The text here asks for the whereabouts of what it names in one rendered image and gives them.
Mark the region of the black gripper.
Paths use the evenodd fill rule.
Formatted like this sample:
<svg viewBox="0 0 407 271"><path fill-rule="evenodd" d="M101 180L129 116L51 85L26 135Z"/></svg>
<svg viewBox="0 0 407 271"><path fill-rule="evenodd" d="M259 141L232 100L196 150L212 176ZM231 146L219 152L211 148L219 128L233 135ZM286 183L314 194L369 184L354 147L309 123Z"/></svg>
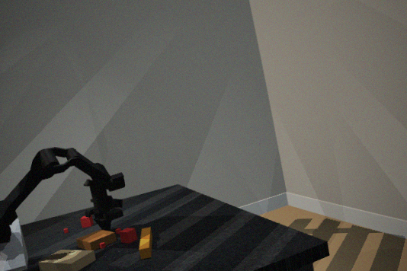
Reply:
<svg viewBox="0 0 407 271"><path fill-rule="evenodd" d="M85 210L85 217L91 217L94 214L94 220L104 231L110 231L111 220L123 217L121 209L111 208L108 200L110 197L107 193L102 196L92 197L91 202L94 203L95 207Z"/></svg>

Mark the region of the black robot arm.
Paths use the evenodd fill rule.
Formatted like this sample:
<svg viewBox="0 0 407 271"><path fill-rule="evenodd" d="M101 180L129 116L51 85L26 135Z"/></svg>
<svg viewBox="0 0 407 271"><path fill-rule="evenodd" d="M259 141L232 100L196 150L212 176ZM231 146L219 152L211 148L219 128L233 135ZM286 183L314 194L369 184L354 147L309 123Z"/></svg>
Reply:
<svg viewBox="0 0 407 271"><path fill-rule="evenodd" d="M65 164L60 164L56 158L66 158ZM102 196L124 188L125 181L122 172L109 175L103 164L93 163L74 148L46 148L40 150L32 161L29 173L14 187L8 196L0 201L0 243L10 242L12 222L18 217L15 210L31 194L34 188L54 174L62 173L69 167L75 166L92 180L86 180L84 186L89 186L91 197ZM107 189L107 190L106 190Z"/></svg>

